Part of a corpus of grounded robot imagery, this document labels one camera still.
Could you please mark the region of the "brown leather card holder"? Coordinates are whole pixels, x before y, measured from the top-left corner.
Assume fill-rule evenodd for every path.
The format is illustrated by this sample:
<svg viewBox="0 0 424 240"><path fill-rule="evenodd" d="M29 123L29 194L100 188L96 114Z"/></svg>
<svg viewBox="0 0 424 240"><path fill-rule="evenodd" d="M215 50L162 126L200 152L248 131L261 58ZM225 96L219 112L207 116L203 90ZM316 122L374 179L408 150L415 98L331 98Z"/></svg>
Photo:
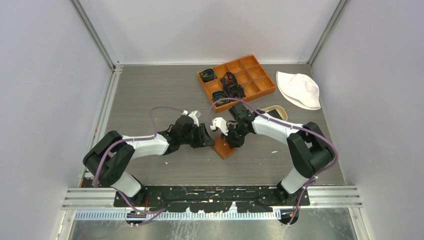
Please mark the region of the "brown leather card holder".
<svg viewBox="0 0 424 240"><path fill-rule="evenodd" d="M222 160L225 160L236 151L235 148L230 148L230 145L220 136L215 137L213 141L214 145L212 146L212 149Z"/></svg>

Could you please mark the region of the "beige oval card tray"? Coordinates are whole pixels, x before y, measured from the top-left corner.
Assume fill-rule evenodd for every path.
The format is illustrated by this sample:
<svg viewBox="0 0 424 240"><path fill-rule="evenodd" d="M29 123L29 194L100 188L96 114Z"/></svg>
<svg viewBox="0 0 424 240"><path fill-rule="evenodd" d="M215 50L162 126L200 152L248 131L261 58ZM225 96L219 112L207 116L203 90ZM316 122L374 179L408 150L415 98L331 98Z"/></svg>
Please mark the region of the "beige oval card tray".
<svg viewBox="0 0 424 240"><path fill-rule="evenodd" d="M285 111L285 109L280 105L272 105L265 108L261 108L261 111L265 112L266 114L277 118L279 120L287 121L288 120L288 114Z"/></svg>

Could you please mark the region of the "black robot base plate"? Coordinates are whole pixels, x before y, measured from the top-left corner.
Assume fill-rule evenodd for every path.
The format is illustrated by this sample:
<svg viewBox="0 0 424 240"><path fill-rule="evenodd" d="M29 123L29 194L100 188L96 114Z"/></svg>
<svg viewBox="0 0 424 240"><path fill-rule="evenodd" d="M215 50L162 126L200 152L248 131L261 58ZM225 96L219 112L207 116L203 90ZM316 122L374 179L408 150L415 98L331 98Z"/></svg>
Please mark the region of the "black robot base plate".
<svg viewBox="0 0 424 240"><path fill-rule="evenodd" d="M147 211L165 209L166 213L228 214L235 206L238 214L276 212L280 222L294 224L300 207L309 206L307 191L298 190L289 198L280 198L275 186L147 186L145 198L135 202L125 201L116 193L114 207L143 208Z"/></svg>

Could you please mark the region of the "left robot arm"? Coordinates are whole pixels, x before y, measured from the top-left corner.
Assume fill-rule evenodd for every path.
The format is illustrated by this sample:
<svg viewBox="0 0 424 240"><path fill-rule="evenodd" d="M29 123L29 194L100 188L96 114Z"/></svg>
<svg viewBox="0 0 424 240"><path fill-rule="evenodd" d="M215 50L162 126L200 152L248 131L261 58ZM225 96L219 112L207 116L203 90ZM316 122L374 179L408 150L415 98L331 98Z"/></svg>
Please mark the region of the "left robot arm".
<svg viewBox="0 0 424 240"><path fill-rule="evenodd" d="M130 161L146 156L163 156L189 145L193 149L211 147L214 140L194 114L182 114L166 130L148 136L123 136L109 131L84 156L82 163L95 177L93 184L122 193L133 206L146 200L146 188L126 171Z"/></svg>

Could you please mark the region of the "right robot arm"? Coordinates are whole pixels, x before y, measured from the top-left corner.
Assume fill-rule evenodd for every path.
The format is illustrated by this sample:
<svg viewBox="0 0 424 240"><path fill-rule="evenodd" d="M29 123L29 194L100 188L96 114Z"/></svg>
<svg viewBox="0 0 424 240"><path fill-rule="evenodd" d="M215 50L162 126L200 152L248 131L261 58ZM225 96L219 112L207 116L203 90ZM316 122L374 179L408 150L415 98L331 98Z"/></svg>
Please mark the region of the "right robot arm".
<svg viewBox="0 0 424 240"><path fill-rule="evenodd" d="M228 133L221 136L230 148L241 147L248 134L267 136L287 145L293 168L276 186L277 198L283 205L291 205L297 199L298 190L336 157L330 142L314 122L289 123L262 110L250 111L242 103L231 107L229 113L234 120L228 124Z"/></svg>

